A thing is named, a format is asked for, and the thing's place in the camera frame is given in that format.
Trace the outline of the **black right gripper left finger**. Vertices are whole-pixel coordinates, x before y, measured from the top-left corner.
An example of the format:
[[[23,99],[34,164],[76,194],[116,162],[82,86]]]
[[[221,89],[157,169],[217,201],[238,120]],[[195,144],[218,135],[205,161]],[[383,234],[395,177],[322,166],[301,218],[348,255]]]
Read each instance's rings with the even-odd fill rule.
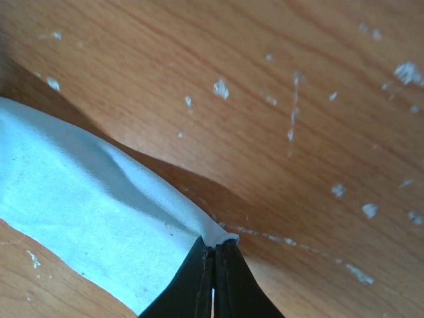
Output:
[[[140,314],[144,318],[211,316],[215,252],[201,237],[166,289]]]

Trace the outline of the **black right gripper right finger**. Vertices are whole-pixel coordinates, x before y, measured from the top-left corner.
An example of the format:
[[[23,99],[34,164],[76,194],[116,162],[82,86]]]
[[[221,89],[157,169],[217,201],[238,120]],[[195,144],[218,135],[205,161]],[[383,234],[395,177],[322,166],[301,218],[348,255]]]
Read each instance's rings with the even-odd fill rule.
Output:
[[[215,275],[216,317],[284,318],[258,285],[234,240],[216,246]]]

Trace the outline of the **light blue cleaning cloth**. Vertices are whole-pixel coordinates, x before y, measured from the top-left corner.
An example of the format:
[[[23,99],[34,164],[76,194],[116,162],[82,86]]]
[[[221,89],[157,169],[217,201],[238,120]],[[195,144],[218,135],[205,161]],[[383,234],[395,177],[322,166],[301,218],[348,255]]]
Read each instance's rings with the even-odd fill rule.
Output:
[[[1,218],[138,314],[196,239],[212,247],[237,239],[117,147],[7,98]]]

